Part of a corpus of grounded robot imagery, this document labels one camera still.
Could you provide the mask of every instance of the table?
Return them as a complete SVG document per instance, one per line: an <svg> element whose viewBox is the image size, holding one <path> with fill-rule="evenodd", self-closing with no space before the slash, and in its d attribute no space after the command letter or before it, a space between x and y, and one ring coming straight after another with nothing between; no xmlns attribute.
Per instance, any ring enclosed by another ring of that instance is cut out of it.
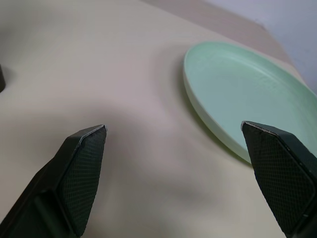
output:
<svg viewBox="0 0 317 238"><path fill-rule="evenodd" d="M67 136L104 123L83 237L284 237L252 168L207 130L184 92L189 47L232 40L138 0L6 4L0 219Z"/></svg>

